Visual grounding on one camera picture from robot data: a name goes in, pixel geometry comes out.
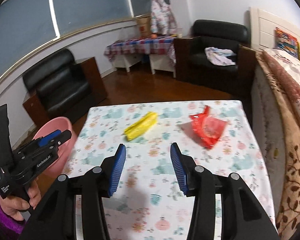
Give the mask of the purple sleeve forearm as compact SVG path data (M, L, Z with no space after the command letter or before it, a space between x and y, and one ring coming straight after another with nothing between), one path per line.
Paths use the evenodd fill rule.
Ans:
M0 206L0 239L18 239L25 221L16 221L6 215Z

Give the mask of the left hand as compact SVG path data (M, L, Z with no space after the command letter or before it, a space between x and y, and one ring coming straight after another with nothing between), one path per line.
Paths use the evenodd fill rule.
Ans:
M24 218L20 211L28 210L30 207L36 208L41 200L40 190L37 184L37 179L35 179L28 188L27 194L30 200L24 200L15 196L8 196L2 199L0 196L0 207L3 212L13 218L16 221L23 221Z

